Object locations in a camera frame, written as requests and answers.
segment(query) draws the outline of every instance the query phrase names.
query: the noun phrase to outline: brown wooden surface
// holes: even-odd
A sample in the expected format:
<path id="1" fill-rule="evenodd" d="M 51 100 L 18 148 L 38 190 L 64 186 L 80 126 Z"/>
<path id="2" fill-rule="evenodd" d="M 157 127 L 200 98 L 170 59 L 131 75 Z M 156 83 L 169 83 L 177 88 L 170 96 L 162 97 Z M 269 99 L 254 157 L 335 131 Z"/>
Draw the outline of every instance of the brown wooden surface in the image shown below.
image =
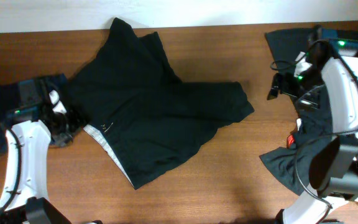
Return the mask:
<path id="1" fill-rule="evenodd" d="M 184 165 L 134 190 L 105 151 L 86 133 L 63 149 L 49 149 L 50 201 L 73 223 L 219 223 L 273 218 L 295 194 L 264 167 L 259 155 L 284 146 L 296 113 L 281 96 L 266 101 L 274 72 L 264 33 L 314 24 L 138 29 L 158 31 L 169 62 L 186 82 L 239 81 L 255 113 L 221 128 Z M 327 28 L 357 29 L 358 22 Z M 0 84 L 64 73 L 71 77 L 104 43 L 107 30 L 0 34 Z M 0 157 L 0 196 L 7 156 Z M 350 203 L 329 217 L 358 223 Z"/>

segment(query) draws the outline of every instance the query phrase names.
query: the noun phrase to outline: white wall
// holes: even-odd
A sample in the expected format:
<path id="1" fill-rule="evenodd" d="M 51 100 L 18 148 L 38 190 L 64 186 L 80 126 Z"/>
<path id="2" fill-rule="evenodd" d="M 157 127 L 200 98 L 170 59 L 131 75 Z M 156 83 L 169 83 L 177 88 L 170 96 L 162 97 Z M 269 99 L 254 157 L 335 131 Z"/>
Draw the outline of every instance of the white wall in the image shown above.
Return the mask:
<path id="1" fill-rule="evenodd" d="M 0 32 L 358 20 L 358 0 L 0 0 Z"/>

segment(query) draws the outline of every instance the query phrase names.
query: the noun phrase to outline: pair of robotic arms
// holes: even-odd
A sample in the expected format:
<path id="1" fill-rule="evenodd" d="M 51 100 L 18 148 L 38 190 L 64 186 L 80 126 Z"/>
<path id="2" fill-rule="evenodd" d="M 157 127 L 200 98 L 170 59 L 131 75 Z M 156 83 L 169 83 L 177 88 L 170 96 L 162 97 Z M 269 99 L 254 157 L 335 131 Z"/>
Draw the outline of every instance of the pair of robotic arms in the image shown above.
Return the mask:
<path id="1" fill-rule="evenodd" d="M 310 185 L 301 183 L 305 191 L 280 211 L 278 223 L 319 223 L 335 208 L 358 202 L 358 41 L 329 34 L 315 29 L 309 50 L 289 63 L 295 73 L 277 73 L 268 95 L 271 100 L 284 93 L 295 105 L 313 110 L 319 106 L 314 100 L 318 90 L 326 86 L 333 116 L 332 134 L 305 143 L 332 139 L 311 163 Z M 47 150 L 51 142 L 64 146 L 72 141 L 86 119 L 62 104 L 58 88 L 47 77 L 19 82 L 13 91 L 15 103 L 1 121 L 7 129 L 8 162 L 0 223 L 70 223 L 48 201 Z"/>

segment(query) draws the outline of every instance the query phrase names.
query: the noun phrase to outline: green light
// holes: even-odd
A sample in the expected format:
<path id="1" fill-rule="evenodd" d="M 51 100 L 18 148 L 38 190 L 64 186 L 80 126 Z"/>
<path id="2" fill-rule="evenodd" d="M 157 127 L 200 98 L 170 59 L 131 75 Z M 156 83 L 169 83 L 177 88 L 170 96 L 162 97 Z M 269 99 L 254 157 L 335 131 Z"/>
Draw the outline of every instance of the green light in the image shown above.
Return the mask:
<path id="1" fill-rule="evenodd" d="M 340 40 L 340 41 L 338 41 L 338 44 L 343 47 L 343 46 L 345 46 L 346 42 L 343 40 Z"/>

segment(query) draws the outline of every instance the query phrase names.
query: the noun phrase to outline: wood grain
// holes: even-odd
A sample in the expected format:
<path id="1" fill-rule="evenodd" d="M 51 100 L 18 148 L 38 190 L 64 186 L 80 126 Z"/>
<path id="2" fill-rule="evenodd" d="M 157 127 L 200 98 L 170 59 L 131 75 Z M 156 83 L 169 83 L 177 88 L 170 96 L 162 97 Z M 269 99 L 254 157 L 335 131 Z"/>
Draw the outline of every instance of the wood grain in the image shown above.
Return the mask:
<path id="1" fill-rule="evenodd" d="M 296 113 L 281 96 L 266 101 L 274 72 L 264 33 L 314 24 L 137 29 L 158 31 L 169 62 L 186 82 L 239 81 L 255 113 L 221 128 L 188 162 L 134 190 L 86 133 L 48 152 L 50 201 L 73 223 L 260 223 L 297 198 L 269 173 L 259 155 L 284 146 Z M 324 23 L 357 29 L 358 22 Z M 0 34 L 0 84 L 40 75 L 71 77 L 104 43 L 108 30 Z M 0 157 L 0 196 L 7 156 Z M 330 218 L 358 223 L 350 203 Z"/>

